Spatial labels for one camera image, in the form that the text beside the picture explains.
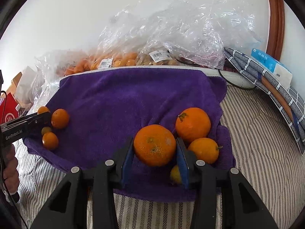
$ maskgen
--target black cord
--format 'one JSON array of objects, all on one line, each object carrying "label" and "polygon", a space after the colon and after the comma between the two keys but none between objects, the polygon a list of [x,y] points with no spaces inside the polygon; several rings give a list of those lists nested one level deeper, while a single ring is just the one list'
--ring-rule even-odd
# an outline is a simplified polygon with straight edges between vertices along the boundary
[{"label": "black cord", "polygon": [[244,88],[244,87],[241,87],[241,86],[238,86],[232,82],[230,82],[229,80],[227,80],[223,75],[222,73],[220,72],[220,69],[218,69],[218,73],[220,74],[220,76],[229,84],[231,84],[232,86],[236,87],[236,88],[239,88],[239,89],[242,89],[242,90],[254,90],[256,88],[256,86],[254,86],[253,88]]},{"label": "black cord", "polygon": [[3,120],[3,116],[4,116],[4,110],[5,110],[5,105],[6,105],[6,97],[7,97],[7,94],[6,94],[5,91],[2,90],[1,93],[4,93],[4,94],[5,94],[5,99],[4,99],[4,107],[3,107],[3,112],[2,112],[0,124],[2,124],[2,120]]},{"label": "black cord", "polygon": [[[1,91],[1,93],[4,93],[4,94],[5,94],[3,113],[2,113],[2,117],[1,117],[1,123],[2,123],[2,119],[3,119],[3,115],[4,115],[4,110],[5,110],[5,105],[6,105],[6,97],[7,97],[7,94],[6,94],[5,91]],[[4,170],[2,169],[2,163],[4,163],[4,159],[3,159],[3,156],[2,156],[2,147],[1,147],[0,151],[1,151],[1,153],[0,153],[0,172],[1,172],[1,178],[2,178],[2,177],[3,177],[3,171],[4,171]],[[10,192],[9,192],[7,186],[6,186],[5,181],[3,182],[3,186],[4,186],[4,188],[5,188],[5,191],[6,191],[6,192],[8,193],[8,195],[9,195],[9,200],[10,200],[10,202],[13,204],[14,209],[16,210],[16,212],[18,213],[19,217],[20,217],[21,220],[23,221],[23,223],[24,223],[26,229],[29,229],[29,228],[27,227],[27,224],[25,223],[23,217],[21,216],[21,214],[20,214],[18,208],[16,207],[15,201],[13,200],[13,197],[11,196],[11,194],[10,194]]]}]

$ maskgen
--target purple towel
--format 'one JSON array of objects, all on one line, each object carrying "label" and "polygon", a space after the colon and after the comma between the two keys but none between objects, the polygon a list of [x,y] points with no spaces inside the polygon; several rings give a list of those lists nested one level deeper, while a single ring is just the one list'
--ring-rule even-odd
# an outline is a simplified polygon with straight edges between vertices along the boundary
[{"label": "purple towel", "polygon": [[[223,79],[190,69],[124,68],[70,76],[47,104],[51,112],[63,108],[70,115],[67,128],[54,130],[59,147],[53,152],[43,148],[40,131],[23,142],[29,153],[62,171],[73,166],[88,169],[111,158],[127,136],[135,136],[142,127],[160,124],[174,133],[176,117],[184,109],[199,107],[211,119],[209,137],[223,146],[214,166],[229,169],[234,157],[229,130],[220,125],[219,106],[226,91]],[[194,190],[170,183],[174,164],[175,159],[151,168],[135,157],[126,188],[116,193],[158,202],[194,201]]]}]

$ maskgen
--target barcode sticker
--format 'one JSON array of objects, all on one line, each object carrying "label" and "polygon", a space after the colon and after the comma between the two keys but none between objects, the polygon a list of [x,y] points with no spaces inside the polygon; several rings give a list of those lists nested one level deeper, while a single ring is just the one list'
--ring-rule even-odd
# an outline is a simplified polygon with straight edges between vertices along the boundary
[{"label": "barcode sticker", "polygon": [[103,59],[99,65],[99,69],[110,68],[113,59]]},{"label": "barcode sticker", "polygon": [[156,50],[154,52],[151,52],[149,55],[152,57],[152,59],[154,60],[155,63],[158,63],[158,62],[160,62],[162,60],[166,60],[166,59],[172,59],[170,57],[170,54],[164,50]]}]

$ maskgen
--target black cable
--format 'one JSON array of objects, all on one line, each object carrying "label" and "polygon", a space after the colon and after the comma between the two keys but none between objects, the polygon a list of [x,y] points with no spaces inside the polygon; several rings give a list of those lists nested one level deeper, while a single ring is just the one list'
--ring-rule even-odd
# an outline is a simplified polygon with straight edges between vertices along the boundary
[{"label": "black cable", "polygon": [[[7,97],[7,94],[6,94],[5,91],[1,91],[1,93],[4,93],[4,94],[5,94],[3,113],[2,113],[2,117],[1,117],[1,123],[2,123],[2,119],[3,119],[3,115],[4,115],[4,110],[5,110],[5,105],[6,105],[6,97]],[[3,171],[4,171],[4,170],[2,169],[2,163],[4,163],[4,159],[3,159],[3,156],[2,156],[2,147],[1,147],[0,151],[1,151],[1,153],[0,153],[0,173],[1,173],[1,178],[2,178],[2,177],[3,177]],[[18,213],[19,217],[20,217],[21,220],[23,221],[23,223],[24,223],[26,229],[29,229],[29,228],[27,227],[27,224],[25,223],[23,217],[21,216],[21,214],[20,214],[18,208],[16,207],[15,201],[13,200],[13,197],[11,196],[11,194],[10,194],[10,192],[9,192],[7,186],[6,186],[5,181],[3,182],[3,186],[4,186],[4,188],[5,188],[5,191],[6,191],[6,192],[8,193],[8,195],[9,195],[9,200],[10,200],[10,202],[13,204],[14,209],[16,210],[16,212]]]},{"label": "black cable", "polygon": [[5,91],[2,90],[1,93],[4,93],[4,94],[5,94],[5,99],[4,99],[4,107],[3,107],[3,112],[2,112],[0,124],[2,124],[2,120],[3,120],[3,116],[4,116],[4,109],[5,109],[5,105],[6,105],[6,97],[7,97],[7,94],[6,94]]},{"label": "black cable", "polygon": [[229,80],[227,80],[223,75],[222,73],[220,72],[220,69],[218,69],[218,73],[220,74],[220,76],[229,84],[231,84],[232,86],[236,87],[236,88],[239,88],[239,89],[242,89],[242,90],[254,90],[256,88],[256,86],[254,86],[253,88],[244,88],[244,87],[241,87],[241,86],[238,86],[232,82],[230,82]]},{"label": "black cable", "polygon": [[196,64],[196,63],[194,63],[193,61],[190,61],[190,60],[185,60],[185,61],[183,61],[183,60],[181,60],[181,59],[178,59],[178,58],[176,58],[176,60],[179,62],[179,63],[181,63],[181,64],[185,64],[185,65],[190,65],[190,66],[198,66],[198,67],[201,67],[201,65],[199,65],[199,64]]}]

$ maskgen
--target clear plastic bag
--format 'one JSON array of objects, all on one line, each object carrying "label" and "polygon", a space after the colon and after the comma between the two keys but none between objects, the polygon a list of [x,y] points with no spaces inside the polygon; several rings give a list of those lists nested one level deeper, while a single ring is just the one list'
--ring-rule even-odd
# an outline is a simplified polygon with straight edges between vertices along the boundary
[{"label": "clear plastic bag", "polygon": [[[260,45],[250,0],[175,0],[166,10],[137,18],[128,7],[114,16],[100,35],[99,52],[138,52],[136,65],[180,65],[181,60],[220,68],[223,46],[251,50]],[[173,60],[155,62],[150,53],[168,51]],[[112,67],[125,66],[124,62]]]},{"label": "clear plastic bag", "polygon": [[33,86],[32,83],[36,79],[37,73],[29,66],[25,68],[14,94],[15,99],[23,104],[33,103]]},{"label": "clear plastic bag", "polygon": [[258,48],[251,0],[175,0],[146,18],[128,6],[109,21],[91,51],[54,51],[38,58],[37,94],[64,76],[109,67],[202,65],[222,69],[223,46]]}]

